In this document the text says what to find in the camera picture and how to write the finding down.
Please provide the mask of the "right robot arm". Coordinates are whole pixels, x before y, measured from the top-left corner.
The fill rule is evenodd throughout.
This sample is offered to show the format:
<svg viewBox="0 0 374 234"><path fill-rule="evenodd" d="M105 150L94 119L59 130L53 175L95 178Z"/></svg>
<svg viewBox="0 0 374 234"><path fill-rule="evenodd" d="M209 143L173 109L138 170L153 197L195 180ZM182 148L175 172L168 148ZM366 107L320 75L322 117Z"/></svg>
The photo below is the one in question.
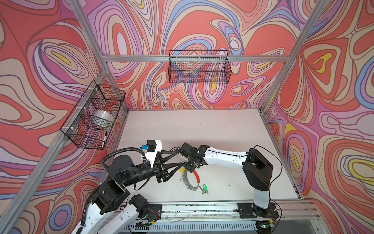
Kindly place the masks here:
<svg viewBox="0 0 374 234"><path fill-rule="evenodd" d="M185 159L184 168L192 173L204 165L224 166L241 171L254 189L254 202L244 207L241 203L241 218L278 218L270 206L270 190L273 177L273 164L257 150L258 145L247 152L219 150L208 145L199 148L184 143L176 152Z"/></svg>

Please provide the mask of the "green plastic key tag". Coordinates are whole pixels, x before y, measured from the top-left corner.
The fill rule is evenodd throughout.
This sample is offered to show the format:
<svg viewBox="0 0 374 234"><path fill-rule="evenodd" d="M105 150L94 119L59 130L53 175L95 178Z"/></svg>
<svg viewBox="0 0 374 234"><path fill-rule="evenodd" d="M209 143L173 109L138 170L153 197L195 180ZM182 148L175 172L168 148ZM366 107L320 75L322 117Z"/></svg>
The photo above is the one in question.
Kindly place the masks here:
<svg viewBox="0 0 374 234"><path fill-rule="evenodd" d="M207 189L207 186L205 184L203 184L203 186L202 186L202 194L208 194L208 189Z"/></svg>

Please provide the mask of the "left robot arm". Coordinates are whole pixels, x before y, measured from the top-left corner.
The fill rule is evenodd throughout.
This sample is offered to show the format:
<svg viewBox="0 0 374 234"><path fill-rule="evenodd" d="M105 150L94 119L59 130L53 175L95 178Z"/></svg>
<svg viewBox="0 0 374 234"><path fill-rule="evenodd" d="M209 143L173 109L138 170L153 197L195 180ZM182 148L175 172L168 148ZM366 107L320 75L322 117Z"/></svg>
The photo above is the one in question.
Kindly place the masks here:
<svg viewBox="0 0 374 234"><path fill-rule="evenodd" d="M161 219L162 205L151 205L142 195L131 196L128 190L155 177L167 182L182 166L168 161L183 155L179 147L171 151L144 145L141 149L128 147L107 155L100 163L108 173L107 179L89 195L83 206L80 223L74 234L118 234L139 220L140 227L150 227Z"/></svg>

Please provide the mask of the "metal keyring disc red grip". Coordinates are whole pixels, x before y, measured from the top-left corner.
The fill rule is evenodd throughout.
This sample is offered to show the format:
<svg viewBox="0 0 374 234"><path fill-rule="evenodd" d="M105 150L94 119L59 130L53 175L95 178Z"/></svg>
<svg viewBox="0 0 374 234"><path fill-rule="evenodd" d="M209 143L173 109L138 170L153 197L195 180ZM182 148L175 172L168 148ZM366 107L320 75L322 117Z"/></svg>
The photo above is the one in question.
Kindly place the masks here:
<svg viewBox="0 0 374 234"><path fill-rule="evenodd" d="M180 173L180 182L184 188L190 191L196 192L200 190L200 179L195 172L190 173L185 169L183 173Z"/></svg>

